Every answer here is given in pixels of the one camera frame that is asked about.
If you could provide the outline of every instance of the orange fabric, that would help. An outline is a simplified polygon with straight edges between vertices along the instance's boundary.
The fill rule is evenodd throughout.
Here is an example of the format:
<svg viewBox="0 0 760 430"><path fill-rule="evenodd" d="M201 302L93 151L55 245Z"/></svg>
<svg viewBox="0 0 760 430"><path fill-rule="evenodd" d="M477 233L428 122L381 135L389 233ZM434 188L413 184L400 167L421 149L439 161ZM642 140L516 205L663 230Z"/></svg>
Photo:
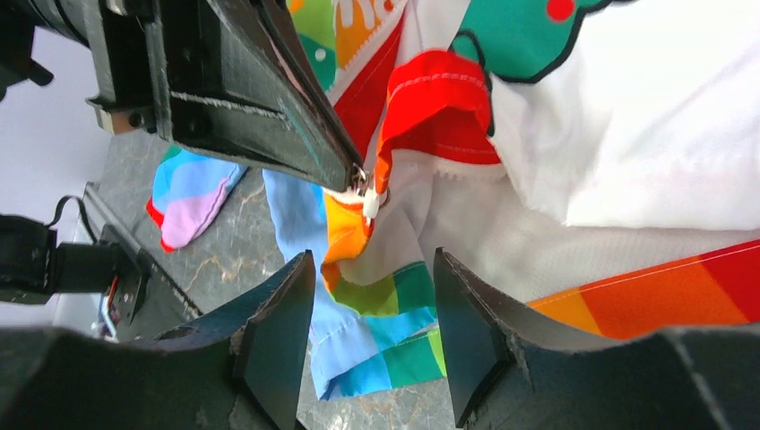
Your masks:
<svg viewBox="0 0 760 430"><path fill-rule="evenodd" d="M572 325L576 329L601 334L599 326L581 297L579 288L563 291L564 299L546 297L531 303L531 307L549 318Z"/></svg>
<svg viewBox="0 0 760 430"><path fill-rule="evenodd" d="M730 260L723 262L731 265ZM670 325L735 325L750 320L699 256L594 282L545 297L531 307L587 330L588 312L598 333L629 339Z"/></svg>
<svg viewBox="0 0 760 430"><path fill-rule="evenodd" d="M500 163L486 136L490 102L478 64L451 52L428 51L395 69L387 89L387 114L373 172L378 195L387 191L396 149L476 165ZM338 262L364 252L375 221L364 217L361 204L348 205L332 195L325 196L325 209L329 247L322 274L333 292L341 278Z"/></svg>

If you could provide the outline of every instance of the marble table surface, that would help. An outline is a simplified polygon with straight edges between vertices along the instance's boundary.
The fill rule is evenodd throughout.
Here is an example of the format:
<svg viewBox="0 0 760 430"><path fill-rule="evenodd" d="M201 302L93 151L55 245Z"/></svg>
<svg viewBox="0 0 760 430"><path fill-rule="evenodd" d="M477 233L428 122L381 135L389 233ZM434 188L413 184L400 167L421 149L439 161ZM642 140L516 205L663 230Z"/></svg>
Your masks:
<svg viewBox="0 0 760 430"><path fill-rule="evenodd" d="M136 132L113 139L99 194L187 294L208 312L255 287L284 261L274 241L261 171L249 169L219 217L190 246L166 254L145 212L168 145ZM298 418L310 430L453 428L444 380L356 399L317 401L307 358Z"/></svg>

